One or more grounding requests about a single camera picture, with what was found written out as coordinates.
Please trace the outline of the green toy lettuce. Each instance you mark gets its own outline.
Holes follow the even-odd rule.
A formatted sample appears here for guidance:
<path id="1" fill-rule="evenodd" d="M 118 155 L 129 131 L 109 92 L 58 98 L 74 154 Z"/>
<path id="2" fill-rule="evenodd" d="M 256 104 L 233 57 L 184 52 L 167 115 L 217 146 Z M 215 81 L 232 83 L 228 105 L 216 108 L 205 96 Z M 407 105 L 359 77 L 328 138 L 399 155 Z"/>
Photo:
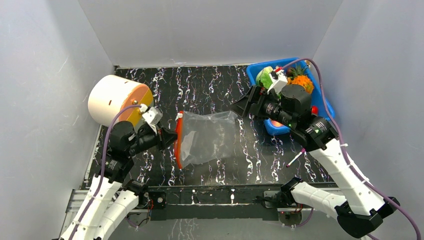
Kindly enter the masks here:
<path id="1" fill-rule="evenodd" d="M 274 69 L 271 66 L 267 66 L 264 67 L 257 75 L 255 78 L 255 83 L 256 85 L 269 89 L 270 86 L 272 85 L 273 81 L 270 77 L 270 73 L 273 71 Z"/>

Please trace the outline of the clear orange zip top bag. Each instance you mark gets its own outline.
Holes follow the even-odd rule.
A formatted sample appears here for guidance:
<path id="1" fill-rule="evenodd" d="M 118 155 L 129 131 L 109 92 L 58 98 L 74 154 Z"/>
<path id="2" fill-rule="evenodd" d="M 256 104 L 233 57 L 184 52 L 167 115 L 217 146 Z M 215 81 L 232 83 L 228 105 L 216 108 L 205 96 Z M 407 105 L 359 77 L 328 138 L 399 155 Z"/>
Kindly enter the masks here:
<path id="1" fill-rule="evenodd" d="M 190 164 L 199 165 L 233 156 L 237 117 L 233 111 L 207 115 L 180 111 L 174 143 L 178 168 L 181 170 Z"/>

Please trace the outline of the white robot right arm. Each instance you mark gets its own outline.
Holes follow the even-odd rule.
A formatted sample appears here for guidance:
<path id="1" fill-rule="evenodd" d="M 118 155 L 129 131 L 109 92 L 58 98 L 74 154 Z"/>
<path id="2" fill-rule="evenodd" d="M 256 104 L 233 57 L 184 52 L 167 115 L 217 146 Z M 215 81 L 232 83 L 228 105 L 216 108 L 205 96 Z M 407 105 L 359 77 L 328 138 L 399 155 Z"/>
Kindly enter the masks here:
<path id="1" fill-rule="evenodd" d="M 335 128 L 312 113 L 311 102 L 311 95 L 300 85 L 284 86 L 280 93 L 254 85 L 230 108 L 240 117 L 251 114 L 288 127 L 293 139 L 319 161 L 341 190 L 337 195 L 295 177 L 275 195 L 264 196 L 265 203 L 310 206 L 335 219 L 350 236 L 364 237 L 396 211 L 398 201 L 394 197 L 383 198 L 367 185 L 355 163 L 344 157 Z"/>

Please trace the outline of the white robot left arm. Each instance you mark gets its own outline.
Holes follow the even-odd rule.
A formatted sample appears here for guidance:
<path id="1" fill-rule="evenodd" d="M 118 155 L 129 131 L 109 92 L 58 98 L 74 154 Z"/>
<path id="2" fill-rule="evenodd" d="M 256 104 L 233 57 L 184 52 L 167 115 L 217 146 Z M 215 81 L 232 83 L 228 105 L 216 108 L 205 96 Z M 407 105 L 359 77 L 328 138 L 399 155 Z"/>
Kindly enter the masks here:
<path id="1" fill-rule="evenodd" d="M 161 123 L 143 124 L 135 130 L 128 121 L 107 129 L 101 168 L 61 240 L 107 240 L 134 208 L 151 203 L 146 184 L 124 180 L 134 166 L 134 156 L 151 148 L 165 150 L 178 138 L 176 131 Z"/>

